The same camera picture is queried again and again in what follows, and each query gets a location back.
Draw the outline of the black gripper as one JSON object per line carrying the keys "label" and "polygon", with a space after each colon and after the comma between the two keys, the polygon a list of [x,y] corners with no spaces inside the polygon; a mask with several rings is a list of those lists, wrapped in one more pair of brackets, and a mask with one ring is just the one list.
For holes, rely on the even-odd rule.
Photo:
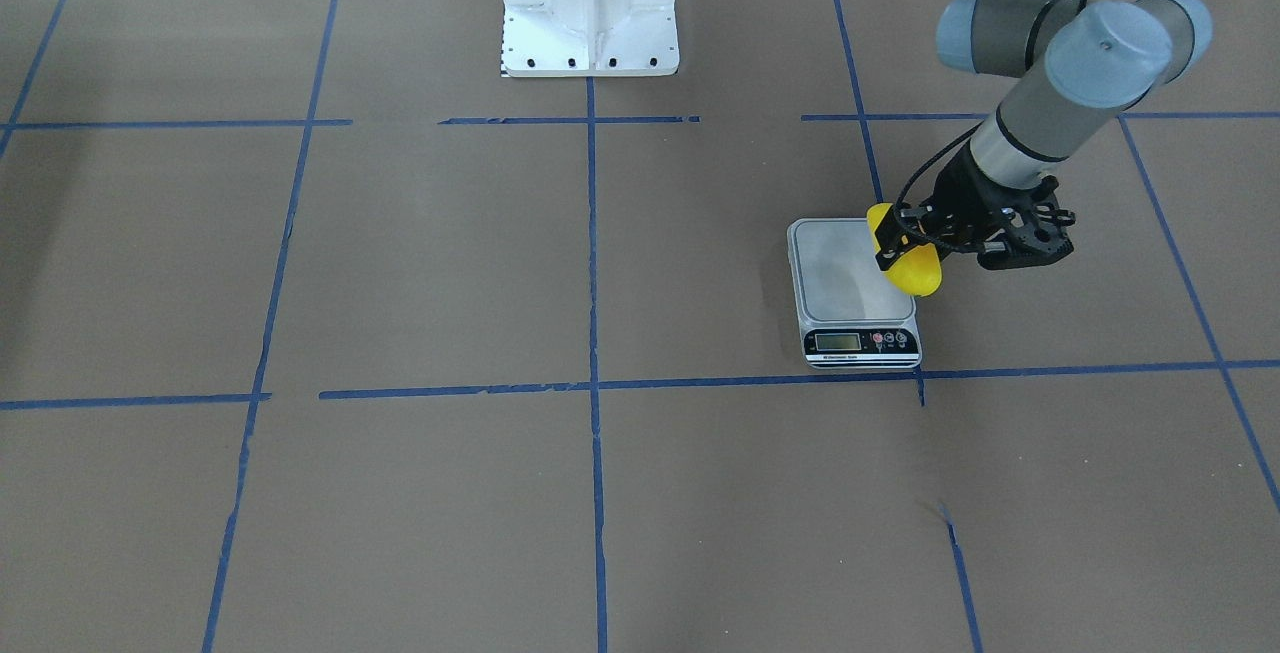
{"label": "black gripper", "polygon": [[[920,216],[901,207],[876,207],[876,264],[878,266],[940,266],[947,252],[983,252],[993,239],[1005,239],[1012,215],[1030,204],[1030,192],[998,184],[978,165],[968,143],[934,179]],[[942,247],[924,238],[940,239]]]}

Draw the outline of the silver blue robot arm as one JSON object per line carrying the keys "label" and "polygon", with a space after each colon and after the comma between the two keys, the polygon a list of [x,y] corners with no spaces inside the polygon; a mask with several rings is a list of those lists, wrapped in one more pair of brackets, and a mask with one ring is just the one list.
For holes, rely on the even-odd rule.
{"label": "silver blue robot arm", "polygon": [[1053,172],[1102,125],[1184,78],[1208,51],[1201,0],[954,0],[934,33],[943,65],[1006,76],[1012,88],[952,143],[931,195],[906,192],[868,223],[883,273],[973,255],[987,270],[1039,268],[1073,252],[1075,215]]}

